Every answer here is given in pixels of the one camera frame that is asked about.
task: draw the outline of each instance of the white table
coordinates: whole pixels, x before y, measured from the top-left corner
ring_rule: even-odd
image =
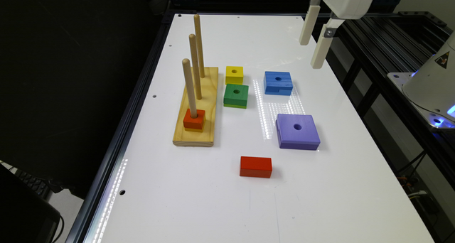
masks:
[[[330,67],[311,68],[301,17],[201,24],[205,66],[220,73],[215,145],[172,144],[194,33],[192,15],[176,16],[93,242],[433,242]],[[247,109],[223,106],[227,65],[244,68]],[[291,73],[290,97],[263,94],[266,70]],[[280,149],[278,113],[313,115],[318,150]],[[240,177],[241,156],[272,158],[272,177]]]

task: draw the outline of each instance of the red rectangular block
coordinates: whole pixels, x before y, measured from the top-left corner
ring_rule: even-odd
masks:
[[[272,159],[246,157],[240,158],[240,176],[270,178],[272,175]]]

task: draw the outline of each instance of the wooden dowel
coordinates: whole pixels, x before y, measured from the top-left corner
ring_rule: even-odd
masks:
[[[193,63],[194,87],[196,89],[196,99],[201,100],[202,93],[200,92],[198,51],[196,50],[196,36],[194,36],[194,34],[190,34],[190,49],[191,49],[191,62]]]
[[[200,33],[200,19],[198,14],[194,15],[194,28],[196,30],[196,44],[198,46],[199,75],[200,77],[205,77],[204,54],[202,52],[202,35]]]
[[[198,113],[196,111],[196,100],[194,98],[193,76],[191,74],[190,60],[186,58],[183,59],[182,65],[183,74],[185,75],[186,94],[188,95],[188,104],[190,106],[191,118],[195,119],[198,117]]]

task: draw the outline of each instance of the orange block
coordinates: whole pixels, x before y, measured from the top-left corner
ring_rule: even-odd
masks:
[[[185,117],[183,118],[183,126],[186,131],[198,131],[202,132],[204,130],[205,122],[205,111],[196,110],[197,117],[195,119],[191,118],[190,109],[186,110]]]
[[[246,157],[240,158],[240,176],[270,178],[272,175],[272,159]]]

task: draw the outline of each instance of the purple block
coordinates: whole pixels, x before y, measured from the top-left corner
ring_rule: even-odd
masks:
[[[277,132],[281,149],[316,150],[321,143],[311,115],[278,114]]]

